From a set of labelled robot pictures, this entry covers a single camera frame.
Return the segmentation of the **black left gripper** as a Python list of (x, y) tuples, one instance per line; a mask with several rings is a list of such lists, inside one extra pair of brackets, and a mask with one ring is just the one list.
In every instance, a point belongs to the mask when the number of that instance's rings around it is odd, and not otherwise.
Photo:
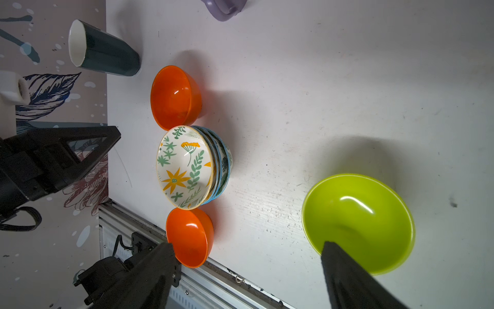
[[(35, 129), (1, 140), (1, 219), (86, 176), (120, 140), (115, 126)], [(71, 147), (96, 140), (80, 158)]]

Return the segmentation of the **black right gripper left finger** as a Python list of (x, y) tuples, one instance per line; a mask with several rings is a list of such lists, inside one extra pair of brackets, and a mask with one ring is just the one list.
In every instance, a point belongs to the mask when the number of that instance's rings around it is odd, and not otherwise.
[(91, 308), (165, 308), (177, 284), (173, 246), (161, 243), (122, 279), (96, 300)]

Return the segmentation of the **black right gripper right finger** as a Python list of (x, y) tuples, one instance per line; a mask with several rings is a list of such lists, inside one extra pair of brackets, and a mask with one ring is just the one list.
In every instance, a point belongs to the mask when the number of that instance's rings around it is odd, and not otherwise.
[(325, 242), (321, 261), (332, 308), (406, 308), (338, 244)]

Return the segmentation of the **yellow flower ceramic bowl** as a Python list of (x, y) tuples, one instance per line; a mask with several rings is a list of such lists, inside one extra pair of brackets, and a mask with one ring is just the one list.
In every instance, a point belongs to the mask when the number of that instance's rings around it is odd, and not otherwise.
[(173, 206), (190, 211), (206, 204), (219, 184), (216, 148), (195, 127), (176, 126), (160, 142), (159, 185)]

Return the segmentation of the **blue yellow patterned bowl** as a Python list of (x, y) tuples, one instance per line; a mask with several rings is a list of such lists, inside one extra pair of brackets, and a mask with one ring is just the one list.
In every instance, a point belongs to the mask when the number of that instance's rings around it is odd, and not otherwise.
[(232, 167), (233, 167), (233, 159), (232, 159), (232, 154), (229, 149), (229, 147), (224, 143), (223, 139), (214, 131), (206, 128), (206, 127), (201, 127), (201, 126), (193, 126), (195, 129), (201, 131), (204, 134), (208, 134), (208, 136), (213, 140), (214, 145), (216, 148), (219, 149), (219, 157), (220, 157), (220, 163), (219, 163), (219, 175), (220, 175), (220, 180), (217, 185), (216, 191), (213, 193), (213, 195), (206, 201), (206, 203), (211, 202), (212, 200), (215, 200), (216, 198), (220, 197), (223, 192), (225, 191), (228, 181), (230, 180), (230, 175), (232, 172)]

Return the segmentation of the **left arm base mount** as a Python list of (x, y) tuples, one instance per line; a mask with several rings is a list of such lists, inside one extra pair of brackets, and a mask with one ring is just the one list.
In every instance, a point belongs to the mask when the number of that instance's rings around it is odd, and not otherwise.
[[(144, 257), (161, 243), (154, 242), (141, 233), (135, 232), (131, 235), (132, 246), (128, 247), (123, 244), (122, 236), (117, 236), (114, 245), (113, 255), (105, 257), (96, 262), (92, 267), (77, 275), (74, 286), (83, 286), (87, 292), (87, 298), (84, 303), (91, 308), (96, 300), (100, 299), (105, 291), (111, 288), (118, 280), (122, 279), (130, 270), (132, 270)], [(114, 255), (118, 247), (129, 249), (132, 256), (125, 261), (120, 260)], [(177, 260), (177, 284), (178, 287), (181, 279), (181, 263)]]

